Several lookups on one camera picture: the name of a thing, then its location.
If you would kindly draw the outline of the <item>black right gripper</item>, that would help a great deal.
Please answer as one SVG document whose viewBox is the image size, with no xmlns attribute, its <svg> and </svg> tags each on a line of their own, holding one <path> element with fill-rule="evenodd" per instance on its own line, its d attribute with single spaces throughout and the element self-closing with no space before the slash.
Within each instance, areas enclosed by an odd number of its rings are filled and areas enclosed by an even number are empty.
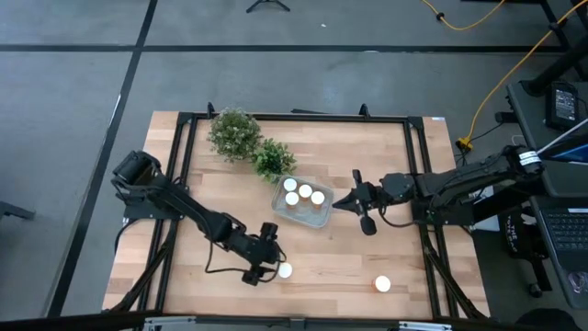
<svg viewBox="0 0 588 331">
<path fill-rule="evenodd" d="M 370 182 L 362 180 L 361 172 L 358 169 L 353 169 L 352 175 L 356 187 L 345 197 L 335 201 L 333 208 L 355 212 L 359 215 L 363 234 L 374 235 L 377 232 L 375 221 L 368 215 L 368 212 L 373 209 L 376 209 L 382 221 L 391 227 L 404 228 L 414 225 L 414 221 L 392 223 L 385 217 L 389 206 L 403 204 L 414 197 L 412 176 L 402 173 L 387 174 L 379 180 L 379 186 L 374 186 Z"/>
</svg>

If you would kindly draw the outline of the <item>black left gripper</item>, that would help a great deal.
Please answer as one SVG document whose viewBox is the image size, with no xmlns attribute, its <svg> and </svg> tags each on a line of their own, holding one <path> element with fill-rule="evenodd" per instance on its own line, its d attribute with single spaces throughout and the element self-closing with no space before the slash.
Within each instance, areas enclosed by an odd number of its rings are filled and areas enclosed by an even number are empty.
<svg viewBox="0 0 588 331">
<path fill-rule="evenodd" d="M 238 252 L 251 265 L 242 276 L 243 282 L 256 286 L 259 282 L 272 281 L 277 277 L 277 272 L 274 272 L 269 278 L 263 279 L 267 272 L 272 271 L 271 268 L 263 267 L 264 263 L 285 263 L 285 253 L 279 251 L 277 243 L 277 229 L 275 223 L 263 223 L 260 235 L 241 234 L 242 242 L 238 245 Z"/>
</svg>

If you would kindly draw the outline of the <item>clear plastic tray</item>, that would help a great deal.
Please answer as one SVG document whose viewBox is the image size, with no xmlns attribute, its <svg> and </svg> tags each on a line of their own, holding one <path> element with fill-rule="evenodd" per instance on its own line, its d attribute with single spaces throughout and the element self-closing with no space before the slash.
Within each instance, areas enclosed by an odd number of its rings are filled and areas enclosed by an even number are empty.
<svg viewBox="0 0 588 331">
<path fill-rule="evenodd" d="M 316 209 L 312 206 L 311 199 L 300 202 L 295 209 L 288 209 L 284 201 L 287 192 L 283 189 L 283 181 L 292 177 L 297 180 L 298 188 L 295 191 L 298 194 L 299 186 L 308 184 L 312 187 L 313 191 L 321 191 L 325 195 L 325 203 L 320 209 Z M 304 224 L 311 228 L 322 228 L 324 227 L 331 215 L 331 205 L 334 202 L 334 192 L 325 186 L 310 182 L 309 180 L 293 177 L 293 176 L 282 176 L 276 185 L 274 196 L 271 200 L 271 208 L 276 215 L 283 218 L 289 219 L 295 223 Z"/>
</svg>

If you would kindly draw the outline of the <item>broad-leaf green potted plant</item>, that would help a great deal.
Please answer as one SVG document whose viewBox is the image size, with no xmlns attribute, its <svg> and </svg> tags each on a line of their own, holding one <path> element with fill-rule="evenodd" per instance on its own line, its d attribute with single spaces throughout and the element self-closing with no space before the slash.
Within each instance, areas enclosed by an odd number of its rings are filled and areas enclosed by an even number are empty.
<svg viewBox="0 0 588 331">
<path fill-rule="evenodd" d="M 292 175 L 297 168 L 297 160 L 288 146 L 273 138 L 261 142 L 252 154 L 251 163 L 255 173 L 269 183 L 277 183 L 282 176 Z"/>
</svg>

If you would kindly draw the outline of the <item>small-leaf flowering potted plant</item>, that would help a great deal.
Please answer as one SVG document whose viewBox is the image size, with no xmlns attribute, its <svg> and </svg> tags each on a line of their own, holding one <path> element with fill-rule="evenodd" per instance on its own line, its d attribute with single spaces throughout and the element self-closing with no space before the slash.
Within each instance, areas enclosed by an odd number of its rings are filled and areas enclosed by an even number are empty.
<svg viewBox="0 0 588 331">
<path fill-rule="evenodd" d="M 257 121 L 241 108 L 225 108 L 210 123 L 207 141 L 225 162 L 249 159 L 263 135 Z"/>
</svg>

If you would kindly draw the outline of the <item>black side desk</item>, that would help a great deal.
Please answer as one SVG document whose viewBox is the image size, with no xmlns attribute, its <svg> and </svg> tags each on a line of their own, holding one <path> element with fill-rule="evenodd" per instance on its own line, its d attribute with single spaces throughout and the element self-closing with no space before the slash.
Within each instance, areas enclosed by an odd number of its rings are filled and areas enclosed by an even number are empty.
<svg viewBox="0 0 588 331">
<path fill-rule="evenodd" d="M 546 98 L 529 95 L 521 83 L 506 87 L 513 112 L 518 119 L 527 145 L 535 150 L 547 145 L 562 134 L 544 124 Z M 546 192 L 556 198 L 588 197 L 588 165 L 574 165 L 544 161 L 542 180 Z"/>
</svg>

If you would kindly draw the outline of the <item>black laptop keyboard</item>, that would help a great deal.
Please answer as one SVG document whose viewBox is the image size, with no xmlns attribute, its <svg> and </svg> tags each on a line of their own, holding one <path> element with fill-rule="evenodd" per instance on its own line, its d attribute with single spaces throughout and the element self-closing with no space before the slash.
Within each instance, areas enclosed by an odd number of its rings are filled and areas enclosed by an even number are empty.
<svg viewBox="0 0 588 331">
<path fill-rule="evenodd" d="M 529 199 L 564 297 L 588 310 L 588 198 Z"/>
</svg>

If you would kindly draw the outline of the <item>tilted monitor screen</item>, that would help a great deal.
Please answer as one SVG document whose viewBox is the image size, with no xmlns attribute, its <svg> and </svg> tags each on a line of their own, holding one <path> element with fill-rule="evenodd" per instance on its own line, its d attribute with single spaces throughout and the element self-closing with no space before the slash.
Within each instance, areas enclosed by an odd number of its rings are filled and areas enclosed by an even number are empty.
<svg viewBox="0 0 588 331">
<path fill-rule="evenodd" d="M 588 165 L 588 118 L 537 151 L 542 160 Z"/>
</svg>

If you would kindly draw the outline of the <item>black power supply box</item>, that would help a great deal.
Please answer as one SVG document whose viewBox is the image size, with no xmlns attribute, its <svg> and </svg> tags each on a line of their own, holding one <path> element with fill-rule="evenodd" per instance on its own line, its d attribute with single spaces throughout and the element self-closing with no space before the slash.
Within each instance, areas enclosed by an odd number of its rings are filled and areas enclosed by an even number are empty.
<svg viewBox="0 0 588 331">
<path fill-rule="evenodd" d="M 566 131 L 574 127 L 579 119 L 577 89 L 566 82 L 553 82 L 546 93 L 546 126 Z"/>
</svg>

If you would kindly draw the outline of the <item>black stand foot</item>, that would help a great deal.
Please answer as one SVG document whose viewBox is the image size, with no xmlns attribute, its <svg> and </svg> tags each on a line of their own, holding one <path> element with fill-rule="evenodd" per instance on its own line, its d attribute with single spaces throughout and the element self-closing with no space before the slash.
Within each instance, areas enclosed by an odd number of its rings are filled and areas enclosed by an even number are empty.
<svg viewBox="0 0 588 331">
<path fill-rule="evenodd" d="M 23 220 L 32 220 L 34 218 L 34 215 L 34 211 L 28 211 L 13 204 L 0 201 L 0 221 L 5 216 L 14 216 Z"/>
</svg>

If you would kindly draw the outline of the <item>black aluminium table frame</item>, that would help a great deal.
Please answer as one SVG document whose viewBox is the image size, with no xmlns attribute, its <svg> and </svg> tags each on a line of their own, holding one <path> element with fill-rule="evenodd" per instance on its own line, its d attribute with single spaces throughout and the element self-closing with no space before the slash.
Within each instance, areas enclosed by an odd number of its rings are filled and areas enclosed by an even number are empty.
<svg viewBox="0 0 588 331">
<path fill-rule="evenodd" d="M 269 114 L 260 119 L 265 137 L 285 143 L 297 159 L 296 173 L 330 188 L 342 198 L 353 187 L 352 170 L 374 182 L 388 173 L 422 168 L 420 153 L 408 154 L 426 140 L 432 168 L 454 166 L 443 119 L 371 118 L 341 121 L 308 115 Z M 225 211 L 255 233 L 265 222 L 278 225 L 277 239 L 293 273 L 250 286 L 242 282 L 245 262 L 210 246 L 191 221 L 179 224 L 164 310 L 169 314 L 285 319 L 428 319 L 432 315 L 420 234 L 416 227 L 380 223 L 364 235 L 358 218 L 334 211 L 329 222 L 313 229 L 273 213 L 274 187 L 246 163 L 227 163 L 207 141 L 209 121 L 181 119 L 171 111 L 153 113 L 142 149 L 166 163 L 172 148 L 179 159 L 175 173 L 185 176 L 195 200 Z M 406 205 L 391 207 L 387 220 L 407 223 Z M 390 291 L 377 292 L 372 281 L 390 279 Z"/>
</svg>

